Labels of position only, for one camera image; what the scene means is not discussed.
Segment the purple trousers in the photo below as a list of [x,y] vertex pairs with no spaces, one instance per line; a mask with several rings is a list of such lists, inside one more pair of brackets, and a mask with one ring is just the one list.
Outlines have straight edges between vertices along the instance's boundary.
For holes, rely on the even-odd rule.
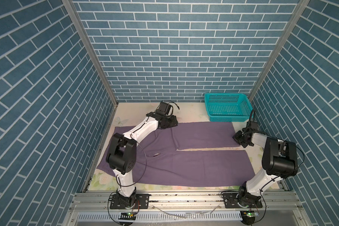
[[[123,134],[134,127],[117,127]],[[137,147],[133,179],[142,184],[189,187],[239,186],[255,175],[233,139],[230,122],[189,122],[150,133]],[[98,169],[113,176],[105,161]]]

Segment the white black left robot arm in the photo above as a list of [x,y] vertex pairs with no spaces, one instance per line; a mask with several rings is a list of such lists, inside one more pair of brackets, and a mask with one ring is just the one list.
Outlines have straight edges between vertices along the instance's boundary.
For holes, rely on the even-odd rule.
[[115,174],[118,189],[115,198],[121,209],[130,209],[136,205],[137,190],[133,181],[132,169],[137,160],[137,147],[150,133],[178,126],[174,115],[165,115],[158,111],[150,112],[133,129],[120,134],[115,133],[107,148],[105,161]]

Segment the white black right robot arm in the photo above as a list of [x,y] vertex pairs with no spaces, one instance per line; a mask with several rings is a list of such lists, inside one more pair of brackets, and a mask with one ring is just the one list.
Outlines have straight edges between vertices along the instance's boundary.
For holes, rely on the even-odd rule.
[[259,146],[263,149],[262,168],[239,188],[237,201],[241,207],[259,206],[261,196],[268,188],[297,174],[299,165],[294,142],[255,131],[238,131],[233,139],[242,147]]

